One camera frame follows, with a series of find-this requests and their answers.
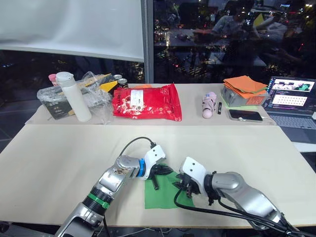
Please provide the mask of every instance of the gray box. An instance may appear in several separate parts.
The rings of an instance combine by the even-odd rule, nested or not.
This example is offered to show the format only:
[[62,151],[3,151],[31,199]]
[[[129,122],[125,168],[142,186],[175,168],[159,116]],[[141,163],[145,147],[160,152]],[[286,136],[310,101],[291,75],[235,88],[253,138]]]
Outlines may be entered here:
[[229,107],[240,107],[245,105],[262,105],[269,97],[269,94],[266,92],[261,95],[253,96],[249,99],[245,99],[237,93],[235,93],[233,90],[230,90],[225,86],[223,86],[221,94]]

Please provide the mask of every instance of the black wire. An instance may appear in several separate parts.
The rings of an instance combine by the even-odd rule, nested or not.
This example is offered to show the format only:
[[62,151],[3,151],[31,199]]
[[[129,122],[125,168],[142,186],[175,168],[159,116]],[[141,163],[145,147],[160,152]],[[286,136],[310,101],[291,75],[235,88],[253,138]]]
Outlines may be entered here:
[[[252,221],[252,222],[255,222],[255,223],[259,223],[259,224],[261,224],[263,226],[266,226],[268,228],[274,229],[274,230],[279,231],[279,232],[284,233],[284,234],[287,231],[287,228],[285,228],[285,227],[283,227],[282,229],[276,228],[274,226],[275,223],[273,225],[271,225],[270,223],[267,223],[267,222],[264,222],[264,221],[261,221],[261,220],[258,220],[258,219],[252,218],[252,217],[247,217],[247,216],[244,216],[244,215],[239,215],[239,214],[225,212],[225,211],[217,211],[217,210],[210,210],[210,209],[196,208],[196,207],[190,207],[190,206],[182,205],[182,204],[177,202],[177,198],[178,198],[179,194],[181,193],[181,191],[182,190],[180,189],[177,192],[177,194],[176,194],[176,196],[174,197],[174,200],[173,200],[174,203],[176,204],[176,206],[178,206],[180,208],[191,210],[191,211],[198,211],[198,212],[212,213],[212,214],[216,214],[216,215],[223,215],[223,216],[230,216],[230,217],[240,218],[240,219]],[[292,236],[292,237],[297,237],[296,234],[292,234],[292,233],[288,233],[288,235]]]
[[223,203],[221,202],[221,199],[218,199],[218,203],[219,203],[222,207],[224,207],[224,208],[226,208],[226,209],[228,209],[228,210],[230,210],[230,211],[237,212],[237,213],[242,214],[242,215],[244,215],[244,216],[252,217],[252,218],[255,218],[255,219],[264,221],[264,222],[268,222],[268,223],[270,223],[270,224],[272,224],[272,225],[274,225],[274,226],[277,226],[277,227],[279,227],[279,228],[283,228],[284,230],[287,229],[287,227],[285,227],[285,226],[283,226],[283,225],[281,225],[281,224],[278,224],[278,223],[276,223],[276,222],[274,222],[274,221],[272,221],[272,220],[269,220],[269,219],[267,219],[267,218],[264,218],[264,217],[261,217],[261,216],[257,216],[257,215],[254,215],[254,214],[250,214],[250,213],[248,213],[248,212],[241,211],[241,210],[235,209],[235,208],[233,208],[233,207],[227,206],[227,205],[225,205],[225,204],[223,204]]
[[131,140],[131,141],[123,148],[123,150],[120,152],[119,155],[120,155],[120,156],[123,155],[123,153],[124,153],[124,151],[126,150],[126,148],[127,148],[130,144],[132,144],[133,142],[135,142],[136,140],[139,140],[139,139],[147,139],[147,140],[150,142],[151,147],[155,146],[155,143],[154,143],[152,140],[150,140],[148,137],[136,137],[135,139]]
[[103,218],[103,225],[104,225],[104,229],[105,229],[105,232],[106,232],[106,237],[111,237],[111,236],[110,236],[109,229],[108,229],[107,222],[106,222],[106,220],[105,220],[105,216],[104,216],[104,218]]
[[[269,223],[271,223],[271,224],[273,224],[273,223],[275,224],[275,222],[273,222],[273,221],[271,221],[271,220],[269,220],[269,219],[266,219],[266,218],[264,218],[264,217],[257,216],[257,215],[253,215],[253,214],[250,214],[250,213],[247,213],[247,212],[238,210],[238,209],[236,209],[236,208],[227,206],[226,204],[223,204],[223,203],[221,202],[221,199],[218,199],[218,203],[219,203],[222,207],[224,207],[224,208],[226,208],[226,209],[228,209],[228,210],[230,210],[230,211],[234,211],[234,212],[237,212],[237,213],[242,214],[242,215],[245,215],[245,216],[253,217],[253,218],[256,218],[256,219],[259,219],[259,220],[262,220],[262,221],[267,221],[267,222],[269,222]],[[309,237],[316,237],[315,235],[309,234],[309,233],[307,233],[307,232],[302,232],[302,231],[291,231],[291,232],[294,233],[294,234],[298,234],[298,235],[305,235],[305,236],[309,236]]]

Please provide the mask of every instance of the phone screen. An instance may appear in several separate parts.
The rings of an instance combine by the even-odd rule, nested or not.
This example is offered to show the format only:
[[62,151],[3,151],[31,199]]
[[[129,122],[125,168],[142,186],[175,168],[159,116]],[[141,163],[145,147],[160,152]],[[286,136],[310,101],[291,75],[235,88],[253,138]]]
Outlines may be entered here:
[[246,111],[246,110],[229,110],[233,119],[244,119],[244,120],[256,120],[262,121],[262,118],[258,112]]

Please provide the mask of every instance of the white projector screen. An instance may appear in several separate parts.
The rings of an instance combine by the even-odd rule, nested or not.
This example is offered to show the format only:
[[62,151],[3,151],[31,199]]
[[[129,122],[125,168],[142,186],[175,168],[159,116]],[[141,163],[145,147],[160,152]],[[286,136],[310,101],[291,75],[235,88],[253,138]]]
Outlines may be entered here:
[[0,49],[144,61],[140,0],[0,0]]

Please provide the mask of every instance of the green cloth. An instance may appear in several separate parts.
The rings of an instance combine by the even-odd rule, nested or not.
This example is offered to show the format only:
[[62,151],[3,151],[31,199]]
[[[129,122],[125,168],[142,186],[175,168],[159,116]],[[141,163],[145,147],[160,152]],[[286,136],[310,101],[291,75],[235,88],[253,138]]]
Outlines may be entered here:
[[[173,199],[179,189],[172,184],[180,181],[180,179],[176,178],[176,175],[176,172],[172,172],[168,175],[156,175],[159,190],[154,189],[151,180],[145,181],[145,209],[177,208]],[[185,191],[181,192],[177,201],[186,206],[194,206],[192,198],[188,198]]]

